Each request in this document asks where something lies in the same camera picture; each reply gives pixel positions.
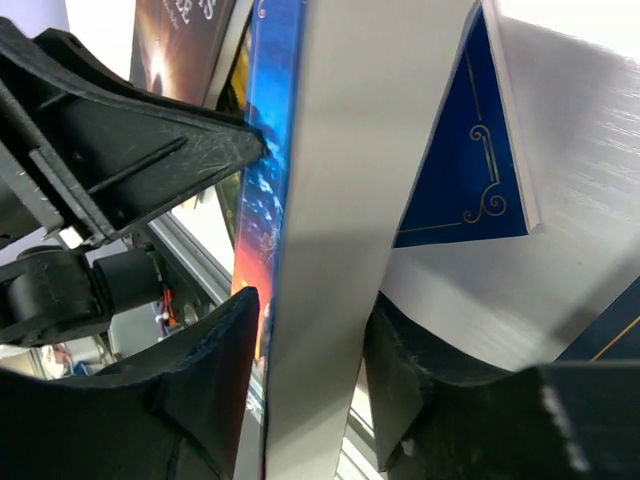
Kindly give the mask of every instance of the black plastic bracket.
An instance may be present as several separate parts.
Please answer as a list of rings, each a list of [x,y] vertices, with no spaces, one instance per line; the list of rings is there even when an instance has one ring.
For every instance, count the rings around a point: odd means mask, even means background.
[[[72,35],[32,41],[5,18],[0,114],[0,198],[23,205],[0,213],[0,248],[38,225],[108,243],[265,153],[241,120],[138,90]]]
[[[0,369],[3,478],[233,478],[259,308],[244,289],[91,377],[45,382]]]
[[[638,362],[507,372],[382,294],[364,358],[379,469],[390,480],[640,478]]]
[[[143,249],[99,258],[42,246],[0,266],[0,344],[39,347],[104,333],[114,314],[162,298]]]

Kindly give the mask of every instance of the gold decorative border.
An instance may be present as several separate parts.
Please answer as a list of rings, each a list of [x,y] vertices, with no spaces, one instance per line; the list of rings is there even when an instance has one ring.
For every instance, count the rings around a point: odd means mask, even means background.
[[[473,67],[471,65],[471,58],[469,57],[469,51],[467,49],[464,50],[464,57],[467,63],[467,69],[469,70],[469,80],[471,81],[471,90],[473,92],[473,99],[476,104],[478,122],[482,122],[480,100],[478,98],[478,91],[476,88],[475,76],[473,74]],[[462,225],[463,223],[474,224],[480,220],[483,214],[487,214],[492,217],[499,217],[501,215],[504,215],[504,213],[507,211],[507,200],[502,195],[491,195],[491,190],[500,185],[500,171],[496,162],[491,131],[483,123],[478,123],[474,125],[469,131],[469,137],[471,138],[471,140],[476,142],[482,141],[485,158],[487,160],[487,169],[489,170],[489,178],[491,181],[491,183],[484,189],[482,195],[480,196],[480,205],[478,207],[478,211],[474,214],[471,210],[465,210],[462,214],[463,221],[461,222],[409,228],[406,230],[400,230],[398,233],[418,232],[423,230],[433,230],[436,228],[457,227]]]
[[[638,316],[638,318],[636,318],[633,322],[631,322],[629,325],[627,325],[625,327],[625,329],[622,330],[618,335],[616,335],[613,340],[611,340],[609,343],[607,343],[602,350],[600,350],[598,353],[596,353],[593,356],[593,358],[591,359],[591,361],[593,362],[595,360],[598,360],[600,357],[602,357],[602,355],[607,353],[607,351],[610,350],[611,347],[613,347],[616,343],[618,343],[620,341],[620,339],[622,337],[624,337],[627,333],[629,333],[631,331],[631,329],[633,327],[635,327],[638,323],[640,323],[640,316]]]

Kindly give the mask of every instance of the book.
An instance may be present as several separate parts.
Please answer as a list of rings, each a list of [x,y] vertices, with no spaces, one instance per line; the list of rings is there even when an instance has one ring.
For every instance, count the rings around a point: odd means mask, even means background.
[[[244,171],[232,289],[260,296],[267,478],[335,476],[367,318],[473,4],[254,5],[245,118],[270,153]]]
[[[566,349],[557,361],[640,358],[640,278]]]
[[[471,16],[396,247],[527,235],[539,222],[491,2]]]

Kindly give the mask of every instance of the hardcover book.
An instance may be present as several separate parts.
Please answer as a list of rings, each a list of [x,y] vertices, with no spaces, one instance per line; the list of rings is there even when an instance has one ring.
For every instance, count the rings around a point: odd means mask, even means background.
[[[538,223],[492,8],[471,17],[396,247],[526,235]]]
[[[640,358],[640,278],[576,338],[557,360]]]

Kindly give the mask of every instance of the white wall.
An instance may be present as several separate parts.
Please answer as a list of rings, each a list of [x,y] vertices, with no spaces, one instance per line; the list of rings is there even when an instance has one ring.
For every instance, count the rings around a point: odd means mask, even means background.
[[[64,0],[2,0],[0,16],[12,20],[28,37],[50,27],[69,29]]]
[[[383,291],[516,369],[554,359],[640,275],[638,7],[498,3],[542,224],[527,238],[395,250]]]
[[[129,79],[135,0],[67,0],[69,31],[107,67]]]

